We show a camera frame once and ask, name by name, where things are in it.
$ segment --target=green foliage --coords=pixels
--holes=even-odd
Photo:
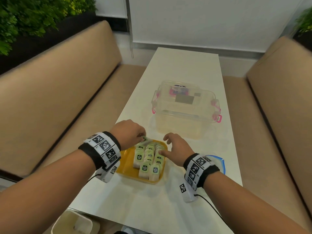
[[[8,55],[17,35],[42,37],[66,16],[95,10],[95,0],[0,0],[0,54]]]
[[[300,35],[312,31],[312,7],[304,10],[301,16],[296,20],[296,23]]]

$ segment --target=planter box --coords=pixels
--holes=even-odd
[[[33,58],[98,21],[95,12],[85,12],[62,20],[57,24],[59,30],[51,29],[42,38],[19,36],[17,41],[12,44],[13,50],[10,51],[9,55],[0,55],[0,74]]]
[[[305,32],[301,36],[299,36],[299,32],[294,35],[294,40],[303,45],[305,48],[312,51],[312,31]]]

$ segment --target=orange tray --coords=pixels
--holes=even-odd
[[[153,141],[162,144],[165,147],[165,149],[168,149],[167,145],[164,142],[158,141],[158,140],[153,140]],[[121,151],[120,153],[121,153],[121,159],[120,159],[120,165],[116,171],[117,173],[122,174],[126,177],[129,177],[131,179],[135,179],[135,180],[150,183],[150,184],[156,184],[162,178],[163,171],[165,170],[165,166],[166,166],[166,158],[164,159],[164,162],[163,162],[163,169],[161,170],[161,173],[159,174],[159,180],[152,182],[152,181],[140,178],[138,176],[138,172],[140,169],[133,167],[133,160],[135,157],[135,146],[127,150]]]

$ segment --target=beige cushion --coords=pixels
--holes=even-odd
[[[244,78],[224,76],[243,186],[312,231],[299,194]]]
[[[283,37],[247,76],[312,211],[312,54]]]
[[[146,67],[121,65],[40,167],[76,150],[90,135],[109,131],[119,118]]]
[[[0,77],[0,169],[28,175],[121,61],[95,24]]]

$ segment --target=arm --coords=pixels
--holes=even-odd
[[[164,140],[167,140],[167,144],[172,143],[172,150],[162,150],[161,154],[178,166],[182,167],[185,160],[194,154],[188,143],[177,134],[169,133]],[[208,175],[203,187],[234,233],[308,233],[289,217],[221,172]]]
[[[117,123],[110,132],[122,150],[139,143],[141,135],[146,134],[143,127],[131,120]],[[92,159],[77,149],[0,193],[1,233],[43,233],[95,170]]]

